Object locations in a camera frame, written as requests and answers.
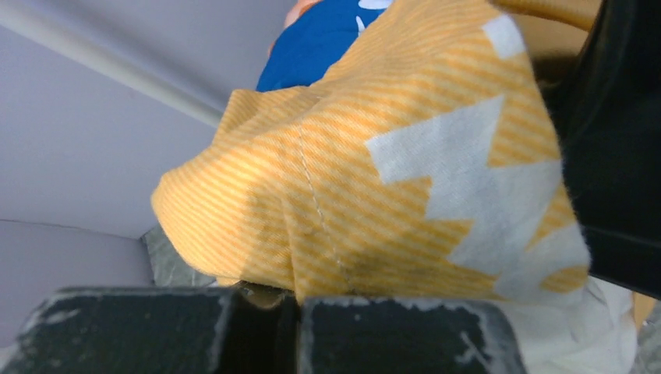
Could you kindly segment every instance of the blue shirt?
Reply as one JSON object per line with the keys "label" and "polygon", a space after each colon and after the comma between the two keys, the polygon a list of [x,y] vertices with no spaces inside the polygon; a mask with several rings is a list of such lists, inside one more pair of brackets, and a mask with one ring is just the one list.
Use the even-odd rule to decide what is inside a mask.
{"label": "blue shirt", "polygon": [[359,34],[386,10],[375,8],[389,4],[389,0],[316,3],[275,41],[257,91],[309,86],[321,79]]}

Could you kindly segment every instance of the black plastic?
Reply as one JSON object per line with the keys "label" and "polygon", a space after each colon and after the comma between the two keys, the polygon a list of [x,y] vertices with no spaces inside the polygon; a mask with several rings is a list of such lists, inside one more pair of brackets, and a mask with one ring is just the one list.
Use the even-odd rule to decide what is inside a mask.
{"label": "black plastic", "polygon": [[299,310],[290,291],[255,284],[60,291],[28,319],[3,366],[2,374],[525,374],[496,306],[346,297]]}
{"label": "black plastic", "polygon": [[605,0],[545,94],[594,276],[661,298],[661,2]]}

